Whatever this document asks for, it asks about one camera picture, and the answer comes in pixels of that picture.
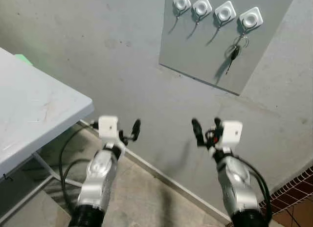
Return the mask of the long red brick tile border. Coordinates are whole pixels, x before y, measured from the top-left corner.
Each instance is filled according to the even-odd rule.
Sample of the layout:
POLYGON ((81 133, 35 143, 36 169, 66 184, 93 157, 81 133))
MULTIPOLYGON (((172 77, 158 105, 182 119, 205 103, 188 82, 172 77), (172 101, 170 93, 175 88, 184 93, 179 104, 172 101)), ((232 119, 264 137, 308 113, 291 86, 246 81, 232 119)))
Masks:
POLYGON ((222 169, 221 185, 230 218, 226 227, 269 227, 274 213, 286 211, 313 195, 313 167, 272 194, 264 178, 246 166, 235 173, 222 169))

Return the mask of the white folding table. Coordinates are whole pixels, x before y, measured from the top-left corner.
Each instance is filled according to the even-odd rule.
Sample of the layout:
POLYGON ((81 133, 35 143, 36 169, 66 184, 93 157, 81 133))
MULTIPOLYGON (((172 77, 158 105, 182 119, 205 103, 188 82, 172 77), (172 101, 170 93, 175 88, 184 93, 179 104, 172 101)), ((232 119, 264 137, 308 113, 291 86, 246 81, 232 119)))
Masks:
POLYGON ((90 97, 0 47, 0 181, 94 111, 90 97))

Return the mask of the green plastic object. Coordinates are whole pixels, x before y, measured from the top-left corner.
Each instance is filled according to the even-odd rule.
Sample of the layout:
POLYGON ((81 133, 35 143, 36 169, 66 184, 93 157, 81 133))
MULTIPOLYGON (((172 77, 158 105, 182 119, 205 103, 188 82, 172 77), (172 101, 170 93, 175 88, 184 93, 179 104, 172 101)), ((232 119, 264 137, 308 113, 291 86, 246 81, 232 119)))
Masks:
POLYGON ((16 53, 14 54, 14 56, 18 59, 20 59, 20 61, 23 61, 26 64, 29 64, 30 66, 33 66, 32 62, 29 61, 29 59, 27 57, 25 57, 23 54, 21 53, 16 53))

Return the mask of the grey wall board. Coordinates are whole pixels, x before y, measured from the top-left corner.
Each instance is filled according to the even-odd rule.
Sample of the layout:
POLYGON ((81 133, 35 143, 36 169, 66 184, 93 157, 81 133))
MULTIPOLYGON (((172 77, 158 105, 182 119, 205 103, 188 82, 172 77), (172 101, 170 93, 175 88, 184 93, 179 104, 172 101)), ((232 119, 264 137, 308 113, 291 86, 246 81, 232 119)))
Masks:
MULTIPOLYGON (((213 11, 199 22, 191 8, 177 15, 172 0, 165 0, 163 32, 159 63, 224 91, 239 94, 246 86, 262 55, 293 0, 230 0, 237 16, 219 26, 213 11), (243 31, 239 15, 259 7, 264 23, 248 32, 243 31), (228 75, 230 49, 235 38, 246 33, 249 44, 233 61, 228 75)), ((228 0, 210 0, 213 10, 228 0)))

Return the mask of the grey metal table frame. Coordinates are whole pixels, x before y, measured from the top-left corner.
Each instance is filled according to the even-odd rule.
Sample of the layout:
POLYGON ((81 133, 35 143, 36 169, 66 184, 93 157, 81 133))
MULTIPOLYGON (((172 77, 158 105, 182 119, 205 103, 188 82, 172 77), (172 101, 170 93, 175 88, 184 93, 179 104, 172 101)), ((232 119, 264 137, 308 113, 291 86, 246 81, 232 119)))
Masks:
POLYGON ((71 179, 67 179, 63 176, 62 173, 58 173, 55 169, 53 169, 52 166, 50 166, 47 162, 45 162, 44 158, 42 158, 38 153, 33 153, 28 159, 34 159, 38 162, 38 164, 45 169, 45 171, 48 173, 48 176, 42 180, 37 186, 35 186, 29 193, 25 194, 22 199, 20 199, 16 204, 13 205, 10 209, 6 211, 5 214, 0 217, 0 226, 4 225, 9 218, 14 216, 14 214, 22 209, 22 207, 28 203, 36 194, 40 192, 40 190, 43 190, 45 186, 47 186, 52 180, 57 180, 60 183, 64 185, 69 186, 75 186, 75 187, 82 187, 81 182, 76 182, 71 179))

